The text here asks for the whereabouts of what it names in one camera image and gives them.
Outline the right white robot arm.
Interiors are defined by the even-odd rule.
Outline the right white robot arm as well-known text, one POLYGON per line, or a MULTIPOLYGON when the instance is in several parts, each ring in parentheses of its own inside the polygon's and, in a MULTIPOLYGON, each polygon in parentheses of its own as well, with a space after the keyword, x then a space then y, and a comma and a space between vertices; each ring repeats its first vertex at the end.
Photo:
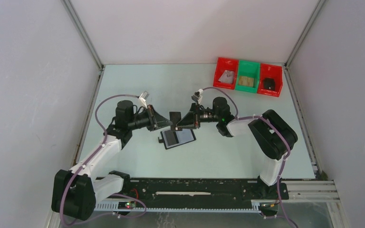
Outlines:
POLYGON ((216 123, 218 132, 224 137, 252 134, 266 156, 259 175, 258 194, 269 199, 276 193, 275 184, 281 179, 283 163, 291 154, 298 136, 274 110, 269 109, 262 115, 235 117, 226 98, 216 97, 211 108, 194 102, 184 116, 180 112, 170 112, 169 117, 173 131, 194 130, 202 123, 216 123))

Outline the thin white credit card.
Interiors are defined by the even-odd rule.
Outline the thin white credit card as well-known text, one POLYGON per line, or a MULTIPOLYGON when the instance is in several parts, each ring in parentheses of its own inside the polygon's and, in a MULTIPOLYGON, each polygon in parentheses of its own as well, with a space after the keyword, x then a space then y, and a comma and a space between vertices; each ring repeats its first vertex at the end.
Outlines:
POLYGON ((219 78, 220 83, 232 84, 234 78, 234 72, 225 70, 219 78))

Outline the orange card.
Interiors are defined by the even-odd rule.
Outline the orange card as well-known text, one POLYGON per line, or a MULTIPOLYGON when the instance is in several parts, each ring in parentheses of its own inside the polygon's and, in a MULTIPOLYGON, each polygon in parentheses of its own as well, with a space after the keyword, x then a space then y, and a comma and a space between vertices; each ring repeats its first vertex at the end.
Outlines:
POLYGON ((239 77, 239 85, 240 86, 250 86, 251 79, 247 76, 240 76, 239 77))

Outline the black VIP card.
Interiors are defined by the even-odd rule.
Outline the black VIP card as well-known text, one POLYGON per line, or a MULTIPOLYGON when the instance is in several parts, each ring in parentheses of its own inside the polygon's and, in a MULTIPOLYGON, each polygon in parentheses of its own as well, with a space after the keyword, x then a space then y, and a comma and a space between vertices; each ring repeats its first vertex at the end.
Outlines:
POLYGON ((172 122, 172 125, 170 126, 170 130, 173 132, 181 131, 182 128, 178 127, 177 124, 181 120, 181 112, 169 112, 170 121, 172 122))

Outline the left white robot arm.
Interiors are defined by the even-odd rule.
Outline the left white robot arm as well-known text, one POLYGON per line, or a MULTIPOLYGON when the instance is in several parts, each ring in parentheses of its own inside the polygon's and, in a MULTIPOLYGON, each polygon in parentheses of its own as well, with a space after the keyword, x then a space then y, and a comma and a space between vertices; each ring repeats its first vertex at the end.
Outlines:
POLYGON ((116 194, 120 198, 129 196, 131 184, 125 181, 127 174, 112 172, 97 179, 104 164, 127 145, 133 131, 146 128, 155 131, 172 122, 147 105, 142 112, 134 110, 130 100, 117 103, 115 116, 104 129, 103 140, 81 162, 69 170, 59 170, 54 177, 51 209, 61 215, 86 221, 98 202, 116 194))

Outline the black leather card holder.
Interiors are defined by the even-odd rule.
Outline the black leather card holder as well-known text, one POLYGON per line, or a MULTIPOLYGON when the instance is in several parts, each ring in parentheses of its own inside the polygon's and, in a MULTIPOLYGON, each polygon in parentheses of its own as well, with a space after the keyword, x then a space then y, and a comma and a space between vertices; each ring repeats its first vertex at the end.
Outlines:
POLYGON ((167 145, 165 143, 165 140, 164 140, 164 137, 163 137, 164 131, 160 132, 160 136, 158 137, 158 142, 159 142, 159 144, 163 144, 164 148, 166 150, 196 141, 196 136, 195 136, 193 130, 183 129, 182 131, 176 131, 175 132, 177 134, 177 138, 179 140, 179 143, 175 146, 167 147, 167 145))

